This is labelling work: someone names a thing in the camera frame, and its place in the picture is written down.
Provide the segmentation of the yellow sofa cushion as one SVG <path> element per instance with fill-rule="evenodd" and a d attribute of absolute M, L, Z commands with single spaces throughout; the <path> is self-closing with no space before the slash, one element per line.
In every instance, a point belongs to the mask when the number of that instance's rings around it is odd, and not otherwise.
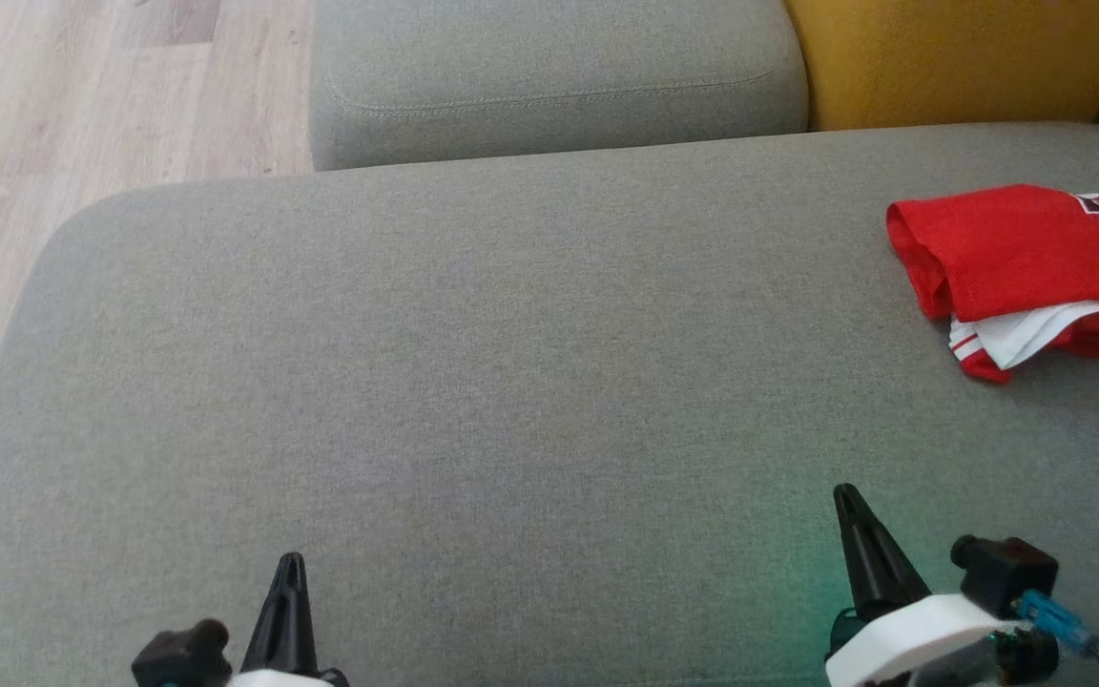
<path fill-rule="evenodd" d="M 1099 117 L 1099 0 L 785 0 L 817 131 Z"/>

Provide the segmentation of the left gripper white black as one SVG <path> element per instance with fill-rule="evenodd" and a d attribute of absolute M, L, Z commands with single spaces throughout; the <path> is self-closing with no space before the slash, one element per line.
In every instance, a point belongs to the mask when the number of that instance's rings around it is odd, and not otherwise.
<path fill-rule="evenodd" d="M 306 561 L 299 552 L 280 557 L 241 673 L 225 687 L 349 687 L 341 671 L 319 671 Z"/>

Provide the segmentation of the red white basketball jersey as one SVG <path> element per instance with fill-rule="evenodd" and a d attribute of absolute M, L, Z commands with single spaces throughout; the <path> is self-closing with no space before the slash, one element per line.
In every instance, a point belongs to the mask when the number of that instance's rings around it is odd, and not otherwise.
<path fill-rule="evenodd" d="M 885 228 L 968 377 L 1010 383 L 1047 350 L 1099 361 L 1099 193 L 1008 184 L 895 201 Z"/>

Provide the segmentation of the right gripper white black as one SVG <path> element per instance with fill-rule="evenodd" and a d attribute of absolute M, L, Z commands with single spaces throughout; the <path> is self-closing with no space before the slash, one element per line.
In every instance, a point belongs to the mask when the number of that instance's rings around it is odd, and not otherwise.
<path fill-rule="evenodd" d="M 839 484 L 833 499 L 852 603 L 872 623 L 828 657 L 829 687 L 1026 687 L 1056 675 L 1055 636 L 932 595 L 858 488 Z"/>

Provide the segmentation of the grey sofa seat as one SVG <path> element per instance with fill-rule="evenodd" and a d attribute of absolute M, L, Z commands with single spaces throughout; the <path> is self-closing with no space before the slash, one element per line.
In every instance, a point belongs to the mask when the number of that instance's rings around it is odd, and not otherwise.
<path fill-rule="evenodd" d="M 0 350 L 0 687 L 135 687 L 285 552 L 381 684 L 825 686 L 855 484 L 934 591 L 1021 536 L 1099 634 L 1099 361 L 961 373 L 891 201 L 1099 192 L 1099 128 L 815 132 L 178 184 Z"/>

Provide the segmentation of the grey sofa back cushion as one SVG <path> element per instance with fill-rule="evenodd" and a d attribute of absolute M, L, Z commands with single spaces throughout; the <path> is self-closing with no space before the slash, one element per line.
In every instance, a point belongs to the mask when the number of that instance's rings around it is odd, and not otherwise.
<path fill-rule="evenodd" d="M 315 170 L 803 132 L 782 0 L 318 0 Z"/>

